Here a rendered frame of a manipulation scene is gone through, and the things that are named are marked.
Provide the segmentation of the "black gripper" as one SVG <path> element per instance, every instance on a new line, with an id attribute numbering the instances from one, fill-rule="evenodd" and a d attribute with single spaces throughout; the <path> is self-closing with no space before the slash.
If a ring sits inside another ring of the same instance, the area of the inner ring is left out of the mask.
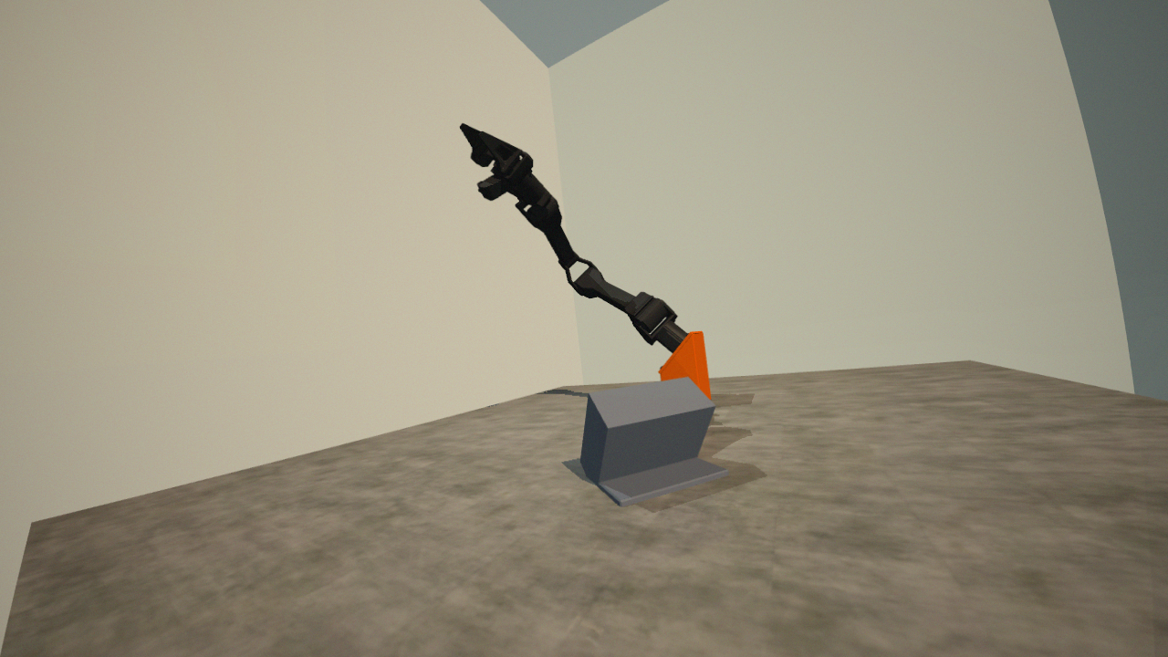
<path id="1" fill-rule="evenodd" d="M 498 137 L 485 133 L 484 130 L 477 130 L 464 123 L 460 125 L 460 129 L 463 129 L 464 137 L 467 138 L 467 141 L 473 147 L 473 152 L 470 155 L 471 161 L 484 167 L 494 161 L 491 173 L 505 178 L 508 184 L 516 184 L 517 191 L 512 188 L 515 193 L 524 191 L 531 184 L 533 159 L 528 155 L 528 152 L 507 144 L 507 141 L 501 141 Z M 522 157 L 521 161 L 520 155 Z"/>

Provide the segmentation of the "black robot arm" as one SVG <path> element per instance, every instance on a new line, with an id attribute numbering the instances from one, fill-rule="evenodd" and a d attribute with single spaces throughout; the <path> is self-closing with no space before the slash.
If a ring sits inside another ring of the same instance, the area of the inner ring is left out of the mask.
<path id="1" fill-rule="evenodd" d="M 531 227 L 544 233 L 549 244 L 552 245 L 552 250 L 558 255 L 559 267 L 566 269 L 566 281 L 580 296 L 588 298 L 600 297 L 602 300 L 609 302 L 609 304 L 614 305 L 614 307 L 624 311 L 624 313 L 630 314 L 631 324 L 644 337 L 645 341 L 652 346 L 658 340 L 670 353 L 674 353 L 679 348 L 679 345 L 687 338 L 687 332 L 674 324 L 677 314 L 660 298 L 645 292 L 640 292 L 635 297 L 624 291 L 623 288 L 611 286 L 591 261 L 580 258 L 571 248 L 570 242 L 566 240 L 566 234 L 559 228 L 559 219 L 562 216 L 559 216 L 558 201 L 552 198 L 549 191 L 545 191 L 544 184 L 538 182 L 537 177 L 534 177 L 531 173 L 531 184 L 524 191 L 515 193 L 512 188 L 517 191 L 516 184 L 506 182 L 505 178 L 496 174 L 485 178 L 482 182 L 478 182 L 478 192 L 484 193 L 484 198 L 491 201 L 507 192 L 517 198 L 520 203 L 515 205 L 515 207 L 528 219 Z M 529 205 L 531 207 L 528 210 L 523 210 Z M 588 271 L 580 274 L 576 281 L 572 281 L 570 268 L 577 261 L 588 265 Z M 660 326 L 658 326 L 659 324 Z M 654 328 L 656 330 L 653 331 Z M 652 331 L 653 333 L 651 334 Z"/>

